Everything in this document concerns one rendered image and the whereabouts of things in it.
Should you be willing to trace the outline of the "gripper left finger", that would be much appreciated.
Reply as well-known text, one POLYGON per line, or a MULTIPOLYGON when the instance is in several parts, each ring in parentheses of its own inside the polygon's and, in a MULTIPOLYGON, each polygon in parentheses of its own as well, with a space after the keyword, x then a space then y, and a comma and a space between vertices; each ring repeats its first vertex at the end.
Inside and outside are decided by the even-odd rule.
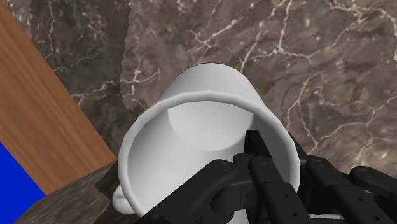
POLYGON ((209 162, 146 213, 142 224, 227 224, 241 210, 249 224, 310 224, 257 130, 246 132, 244 151, 232 162, 209 162))

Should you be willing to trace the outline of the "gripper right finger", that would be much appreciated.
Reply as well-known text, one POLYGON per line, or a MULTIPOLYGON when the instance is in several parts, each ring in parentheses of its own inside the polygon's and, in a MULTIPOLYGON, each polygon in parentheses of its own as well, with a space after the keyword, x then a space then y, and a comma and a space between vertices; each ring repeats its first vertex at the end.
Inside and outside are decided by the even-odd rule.
POLYGON ((294 143, 301 167, 301 206, 295 202, 288 209, 288 224, 397 224, 396 178, 367 166, 345 174, 294 143))

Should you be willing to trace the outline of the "white mug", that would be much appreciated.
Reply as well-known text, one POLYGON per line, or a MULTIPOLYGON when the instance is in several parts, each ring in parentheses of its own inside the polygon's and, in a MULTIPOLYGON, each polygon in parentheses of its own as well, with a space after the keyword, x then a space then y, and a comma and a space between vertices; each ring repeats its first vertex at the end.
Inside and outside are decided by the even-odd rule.
POLYGON ((250 81, 224 64, 183 71, 123 138, 113 207, 145 215, 210 161, 241 153, 247 130, 257 130, 283 180, 300 185, 293 139, 250 81))

